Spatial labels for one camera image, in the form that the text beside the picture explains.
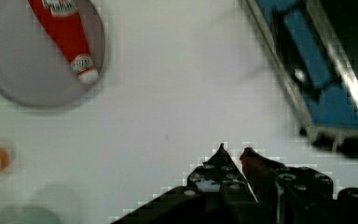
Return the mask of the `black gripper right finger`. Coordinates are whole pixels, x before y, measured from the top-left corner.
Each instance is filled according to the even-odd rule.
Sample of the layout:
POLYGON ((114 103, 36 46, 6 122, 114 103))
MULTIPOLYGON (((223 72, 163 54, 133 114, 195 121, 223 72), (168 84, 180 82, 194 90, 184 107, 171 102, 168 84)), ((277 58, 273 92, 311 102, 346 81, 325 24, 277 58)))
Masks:
POLYGON ((333 181, 309 167, 289 167, 246 147, 242 171, 255 197, 271 213, 274 224, 318 224, 322 203, 333 201, 333 181))

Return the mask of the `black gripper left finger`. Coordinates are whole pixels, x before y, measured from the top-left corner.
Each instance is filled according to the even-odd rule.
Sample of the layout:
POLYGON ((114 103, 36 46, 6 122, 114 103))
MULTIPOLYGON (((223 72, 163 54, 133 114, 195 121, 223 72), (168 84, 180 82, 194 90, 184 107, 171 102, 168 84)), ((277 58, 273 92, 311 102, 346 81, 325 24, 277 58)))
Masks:
POLYGON ((257 223, 255 197, 224 143, 191 172, 186 185, 203 192, 204 203, 195 217, 200 224, 257 223))

